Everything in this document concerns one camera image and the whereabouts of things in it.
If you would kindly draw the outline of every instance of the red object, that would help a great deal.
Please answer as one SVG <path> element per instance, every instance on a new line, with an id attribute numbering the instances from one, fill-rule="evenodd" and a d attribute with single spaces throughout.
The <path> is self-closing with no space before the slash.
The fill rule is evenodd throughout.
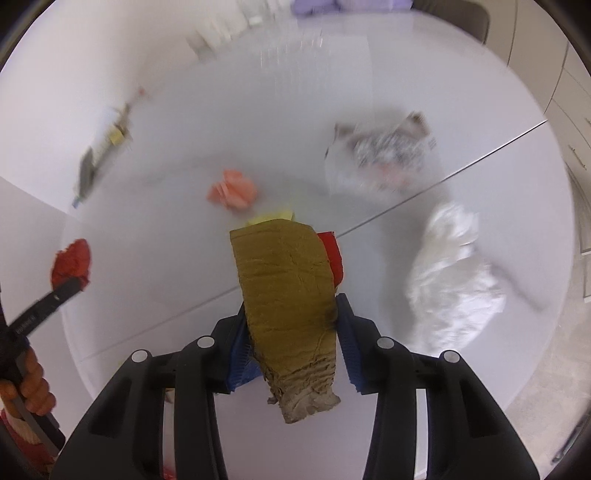
<path id="1" fill-rule="evenodd" d="M 329 257 L 330 269 L 333 273 L 336 288 L 343 281 L 344 273 L 343 259 L 340 256 L 339 245 L 336 242 L 335 233 L 323 232 L 319 233 L 318 236 L 322 240 L 322 243 L 324 243 L 324 249 L 326 250 L 326 254 Z"/>
<path id="2" fill-rule="evenodd" d="M 207 199 L 230 209 L 246 210 L 257 196 L 255 184 L 238 170 L 224 170 L 223 180 L 214 183 Z"/>
<path id="3" fill-rule="evenodd" d="M 51 271 L 51 286 L 55 290 L 72 277 L 78 277 L 82 289 L 89 283 L 90 248 L 83 238 L 76 240 L 65 250 L 58 252 Z"/>
<path id="4" fill-rule="evenodd" d="M 164 480 L 177 480 L 177 477 L 175 474 L 169 472 L 168 470 L 164 471 Z"/>
<path id="5" fill-rule="evenodd" d="M 2 410 L 2 422 L 14 440 L 14 443 L 17 444 L 18 449 L 25 457 L 27 457 L 27 460 L 29 460 L 33 467 L 35 467 L 35 470 L 37 470 L 39 473 L 46 474 L 48 471 L 48 466 L 53 465 L 55 461 L 51 455 L 47 453 L 45 446 L 42 443 L 32 445 L 26 442 L 17 432 L 12 429 L 8 423 L 5 410 Z"/>

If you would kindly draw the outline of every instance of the white plastic bag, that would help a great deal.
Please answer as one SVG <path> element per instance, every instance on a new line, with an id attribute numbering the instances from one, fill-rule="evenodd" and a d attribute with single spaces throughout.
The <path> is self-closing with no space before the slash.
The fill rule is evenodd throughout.
<path id="1" fill-rule="evenodd" d="M 434 144 L 420 113 L 400 124 L 337 124 L 324 162 L 330 191 L 376 200 L 407 197 L 433 184 L 435 165 L 429 154 Z"/>
<path id="2" fill-rule="evenodd" d="M 456 203 L 435 208 L 407 280 L 415 315 L 411 347 L 439 356 L 462 350 L 503 311 L 505 295 L 491 266 L 475 251 L 478 215 Z"/>

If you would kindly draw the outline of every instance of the cabinet handle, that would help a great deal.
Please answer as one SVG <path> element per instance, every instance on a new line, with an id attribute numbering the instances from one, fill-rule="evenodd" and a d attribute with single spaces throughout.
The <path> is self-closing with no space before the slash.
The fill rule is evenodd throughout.
<path id="1" fill-rule="evenodd" d="M 570 151 L 574 154 L 574 156 L 577 157 L 577 160 L 579 161 L 579 163 L 581 164 L 581 166 L 585 170 L 587 170 L 587 166 L 583 163 L 583 160 L 581 160 L 581 158 L 577 155 L 577 151 L 573 147 L 571 147 L 570 145 L 569 145 L 569 148 L 570 148 Z"/>

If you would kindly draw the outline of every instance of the crumpled paper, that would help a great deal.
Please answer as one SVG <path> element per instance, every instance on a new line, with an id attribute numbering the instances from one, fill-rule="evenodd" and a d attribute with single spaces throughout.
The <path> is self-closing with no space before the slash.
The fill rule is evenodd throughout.
<path id="1" fill-rule="evenodd" d="M 505 295 L 476 251 L 477 238 L 478 214 L 457 203 L 432 212 L 405 292 L 415 315 L 411 347 L 418 353 L 459 351 L 503 311 Z"/>
<path id="2" fill-rule="evenodd" d="M 331 193 L 350 192 L 368 200 L 400 202 L 434 183 L 435 140 L 423 114 L 402 122 L 337 124 L 324 159 Z"/>
<path id="3" fill-rule="evenodd" d="M 255 201 L 258 192 L 251 179 L 238 170 L 224 170 L 223 180 L 214 183 L 207 194 L 213 203 L 221 203 L 227 209 L 245 210 Z"/>
<path id="4" fill-rule="evenodd" d="M 54 290 L 71 279 L 78 277 L 82 290 L 90 283 L 90 247 L 85 239 L 79 238 L 56 254 L 51 269 L 51 288 Z"/>

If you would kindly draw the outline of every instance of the red crumpled paper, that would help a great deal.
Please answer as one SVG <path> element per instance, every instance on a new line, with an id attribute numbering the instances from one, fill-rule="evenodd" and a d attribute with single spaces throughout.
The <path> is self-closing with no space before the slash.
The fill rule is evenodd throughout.
<path id="1" fill-rule="evenodd" d="M 51 286 L 55 290 L 68 279 L 80 279 L 82 289 L 89 283 L 90 247 L 83 238 L 76 240 L 68 248 L 58 252 L 51 270 Z"/>

